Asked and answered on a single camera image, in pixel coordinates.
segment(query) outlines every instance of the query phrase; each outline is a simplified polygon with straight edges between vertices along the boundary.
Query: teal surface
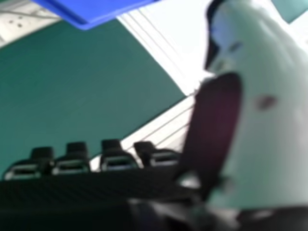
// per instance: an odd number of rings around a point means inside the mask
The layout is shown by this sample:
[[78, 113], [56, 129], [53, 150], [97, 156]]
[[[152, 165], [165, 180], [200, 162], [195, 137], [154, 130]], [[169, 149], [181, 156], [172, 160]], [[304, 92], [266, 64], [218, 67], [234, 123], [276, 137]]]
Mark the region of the teal surface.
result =
[[38, 146], [123, 138], [184, 98], [118, 22], [64, 22], [0, 50], [0, 170]]
[[308, 10], [308, 0], [272, 0], [272, 2], [288, 23]]

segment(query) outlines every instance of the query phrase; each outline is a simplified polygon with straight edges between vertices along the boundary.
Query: black robotic finger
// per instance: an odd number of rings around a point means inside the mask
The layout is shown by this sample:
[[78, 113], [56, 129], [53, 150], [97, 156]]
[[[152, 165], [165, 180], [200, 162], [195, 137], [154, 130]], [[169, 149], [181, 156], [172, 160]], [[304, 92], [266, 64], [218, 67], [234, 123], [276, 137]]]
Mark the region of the black robotic finger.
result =
[[51, 147], [34, 148], [30, 158], [15, 162], [3, 174], [4, 180], [35, 179], [50, 175], [53, 167]]
[[53, 175], [91, 172], [87, 146], [84, 142], [69, 143], [66, 154], [55, 161]]
[[134, 148], [145, 167], [174, 165], [180, 156], [170, 149], [156, 149], [150, 141], [134, 143]]
[[139, 168], [135, 158], [125, 152], [120, 140], [103, 140], [100, 162], [102, 171], [125, 170]]

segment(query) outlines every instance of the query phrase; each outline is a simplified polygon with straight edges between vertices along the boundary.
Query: blue tray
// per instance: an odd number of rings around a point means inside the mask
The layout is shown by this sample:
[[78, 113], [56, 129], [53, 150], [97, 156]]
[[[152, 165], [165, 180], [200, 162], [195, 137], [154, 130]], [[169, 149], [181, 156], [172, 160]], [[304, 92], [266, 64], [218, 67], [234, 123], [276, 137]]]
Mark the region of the blue tray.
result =
[[73, 26], [88, 30], [158, 0], [33, 0]]

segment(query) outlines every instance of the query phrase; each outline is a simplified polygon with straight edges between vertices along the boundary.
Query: white robot body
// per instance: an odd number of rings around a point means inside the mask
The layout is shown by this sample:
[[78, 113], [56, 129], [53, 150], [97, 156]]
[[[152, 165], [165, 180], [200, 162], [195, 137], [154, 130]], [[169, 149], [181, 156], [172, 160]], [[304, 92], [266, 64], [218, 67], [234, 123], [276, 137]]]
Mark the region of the white robot body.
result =
[[225, 0], [210, 25], [208, 66], [242, 82], [240, 118], [209, 203], [228, 208], [308, 204], [308, 48], [253, 0]]

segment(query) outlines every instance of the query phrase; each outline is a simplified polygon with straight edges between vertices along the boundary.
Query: green table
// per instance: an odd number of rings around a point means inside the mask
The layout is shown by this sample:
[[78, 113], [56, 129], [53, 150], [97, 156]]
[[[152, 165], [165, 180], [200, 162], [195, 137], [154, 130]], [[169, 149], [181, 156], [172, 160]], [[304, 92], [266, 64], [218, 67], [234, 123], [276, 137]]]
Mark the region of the green table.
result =
[[0, 172], [38, 146], [124, 138], [184, 95], [118, 22], [57, 23], [0, 50]]

